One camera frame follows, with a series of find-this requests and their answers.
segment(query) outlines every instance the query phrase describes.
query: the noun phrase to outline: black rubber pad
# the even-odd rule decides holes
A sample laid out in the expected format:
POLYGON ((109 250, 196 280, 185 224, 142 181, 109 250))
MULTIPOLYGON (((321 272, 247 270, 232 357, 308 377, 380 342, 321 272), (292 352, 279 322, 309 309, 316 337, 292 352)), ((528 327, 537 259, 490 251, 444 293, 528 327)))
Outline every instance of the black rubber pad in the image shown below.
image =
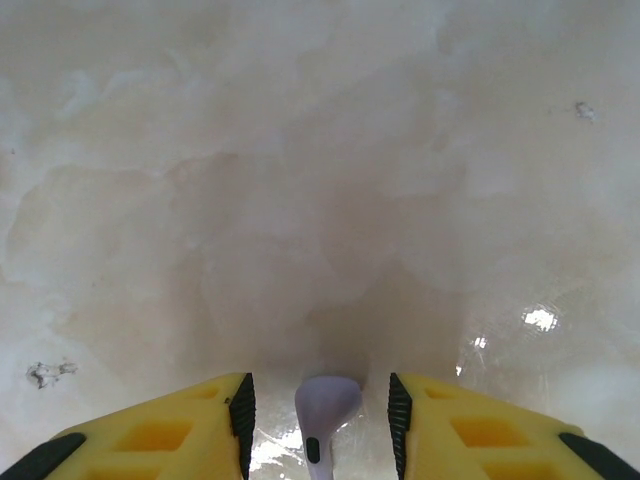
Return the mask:
POLYGON ((313 464, 320 462, 320 442, 316 437, 307 438, 307 460, 313 464))
POLYGON ((396 457, 396 471, 400 480, 404 479, 407 467, 405 436, 411 428, 412 406, 411 395, 402 385, 398 375, 392 373, 389 380, 389 407, 387 414, 389 416, 389 428, 391 429, 393 454, 396 457))
POLYGON ((44 480, 87 440, 70 433, 37 446, 0 475, 0 480, 44 480))
POLYGON ((240 470, 244 480, 249 479, 251 466, 251 447, 253 430, 256 426, 256 393, 253 388, 253 375, 247 373, 238 391, 229 404, 233 435, 240 444, 240 470))
POLYGON ((601 443, 573 433, 561 433, 559 437, 604 480, 640 480, 639 472, 601 443))

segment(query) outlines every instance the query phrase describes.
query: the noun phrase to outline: lavender plastic object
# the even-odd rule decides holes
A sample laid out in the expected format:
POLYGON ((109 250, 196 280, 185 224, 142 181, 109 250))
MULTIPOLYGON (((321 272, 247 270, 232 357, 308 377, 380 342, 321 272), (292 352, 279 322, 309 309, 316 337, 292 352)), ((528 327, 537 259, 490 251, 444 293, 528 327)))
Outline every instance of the lavender plastic object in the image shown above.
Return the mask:
POLYGON ((296 413, 312 480, 333 480, 331 437, 362 405, 360 385, 345 377, 315 377, 296 391, 296 413))

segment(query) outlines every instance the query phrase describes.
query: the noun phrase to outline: white marble surface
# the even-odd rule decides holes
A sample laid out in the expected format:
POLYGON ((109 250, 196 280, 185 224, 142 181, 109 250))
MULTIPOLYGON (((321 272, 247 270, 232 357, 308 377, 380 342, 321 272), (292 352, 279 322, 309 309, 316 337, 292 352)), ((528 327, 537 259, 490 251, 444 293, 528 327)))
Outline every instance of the white marble surface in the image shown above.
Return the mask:
POLYGON ((336 478, 394 478, 391 370, 640 466, 638 25, 634 0, 0 0, 0 469, 237 370, 254 480, 307 478, 316 373, 365 384, 336 478), (77 370, 38 389, 37 362, 77 370))

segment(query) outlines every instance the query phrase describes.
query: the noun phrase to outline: debris speck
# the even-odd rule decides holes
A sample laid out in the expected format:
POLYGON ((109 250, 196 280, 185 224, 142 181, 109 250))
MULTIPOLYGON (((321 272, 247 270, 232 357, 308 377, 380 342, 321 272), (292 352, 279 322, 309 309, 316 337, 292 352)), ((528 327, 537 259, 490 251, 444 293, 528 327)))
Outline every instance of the debris speck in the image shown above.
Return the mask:
POLYGON ((596 121, 596 112, 587 102, 576 102, 576 117, 589 120, 591 123, 596 121))
POLYGON ((77 371, 78 366, 71 362, 60 365, 45 365, 42 362, 36 362, 27 370, 27 379, 40 390, 58 382, 65 373, 76 373, 77 371))

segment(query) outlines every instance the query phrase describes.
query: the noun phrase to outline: marble countertop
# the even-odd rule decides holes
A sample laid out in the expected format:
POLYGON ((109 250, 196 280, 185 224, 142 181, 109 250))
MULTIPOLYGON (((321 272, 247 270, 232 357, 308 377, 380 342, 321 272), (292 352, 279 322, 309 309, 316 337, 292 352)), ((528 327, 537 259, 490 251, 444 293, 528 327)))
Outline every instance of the marble countertop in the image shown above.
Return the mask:
POLYGON ((364 385, 336 478, 388 479, 387 376, 580 425, 640 466, 640 4, 0 2, 0 470, 253 371, 364 385))

